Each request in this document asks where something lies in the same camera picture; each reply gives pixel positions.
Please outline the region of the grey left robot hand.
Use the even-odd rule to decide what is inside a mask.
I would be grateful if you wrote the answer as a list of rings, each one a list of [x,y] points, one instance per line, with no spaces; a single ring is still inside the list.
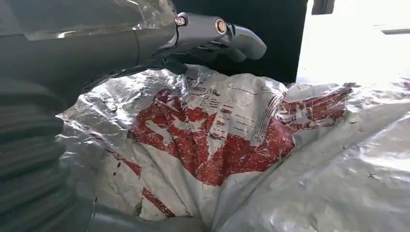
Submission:
[[[106,78],[147,69],[183,73],[190,58],[260,59],[266,45],[218,16],[170,0],[3,0],[0,102],[59,112]]]

